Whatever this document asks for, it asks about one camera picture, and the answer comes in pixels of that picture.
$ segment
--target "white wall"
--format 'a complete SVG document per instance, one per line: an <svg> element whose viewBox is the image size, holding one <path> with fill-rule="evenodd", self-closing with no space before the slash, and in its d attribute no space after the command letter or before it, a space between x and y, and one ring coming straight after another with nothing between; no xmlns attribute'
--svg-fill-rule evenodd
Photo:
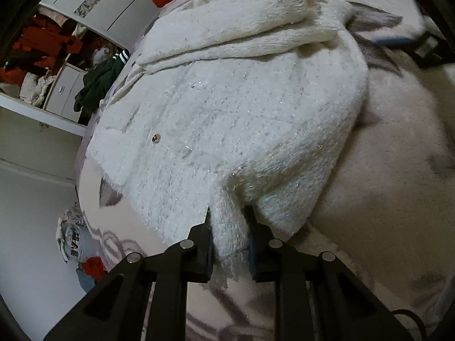
<svg viewBox="0 0 455 341"><path fill-rule="evenodd" d="M0 159L35 171L74 180L81 136L0 108Z"/></svg>
<svg viewBox="0 0 455 341"><path fill-rule="evenodd" d="M76 201L74 188L0 168L0 292L32 341L85 295L55 241L58 217Z"/></svg>

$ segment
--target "drawer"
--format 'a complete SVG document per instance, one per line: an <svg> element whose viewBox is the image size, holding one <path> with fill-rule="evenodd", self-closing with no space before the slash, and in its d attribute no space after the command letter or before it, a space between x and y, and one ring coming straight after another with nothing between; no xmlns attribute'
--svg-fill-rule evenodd
<svg viewBox="0 0 455 341"><path fill-rule="evenodd" d="M72 66L64 65L49 94L45 110L77 122L80 112L76 113L73 110L74 97L84 87L82 81L84 74L85 72Z"/></svg>

